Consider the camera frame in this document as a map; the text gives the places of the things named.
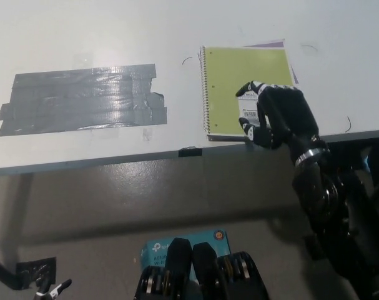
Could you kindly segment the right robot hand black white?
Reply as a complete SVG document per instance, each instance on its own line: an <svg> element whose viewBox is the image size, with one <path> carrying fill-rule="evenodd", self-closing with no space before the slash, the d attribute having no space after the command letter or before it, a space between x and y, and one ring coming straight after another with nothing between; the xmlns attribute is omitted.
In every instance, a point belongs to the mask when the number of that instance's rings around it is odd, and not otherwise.
<svg viewBox="0 0 379 300"><path fill-rule="evenodd" d="M303 92L294 86L250 81L235 94L236 97L253 92L257 96L259 125L246 117L239 123L248 140L264 148L275 150L286 144L295 166L319 162L329 152L320 138L319 128Z"/></svg>

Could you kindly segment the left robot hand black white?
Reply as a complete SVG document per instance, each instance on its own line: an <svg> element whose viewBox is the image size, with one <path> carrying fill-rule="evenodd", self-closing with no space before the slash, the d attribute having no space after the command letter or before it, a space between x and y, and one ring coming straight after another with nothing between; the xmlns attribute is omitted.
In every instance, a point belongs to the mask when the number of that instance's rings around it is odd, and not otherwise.
<svg viewBox="0 0 379 300"><path fill-rule="evenodd" d="M72 279L68 279L50 291L51 280L49 278L45 278L38 291L35 293L33 300L55 300L63 292L63 290L67 289L71 284Z"/></svg>

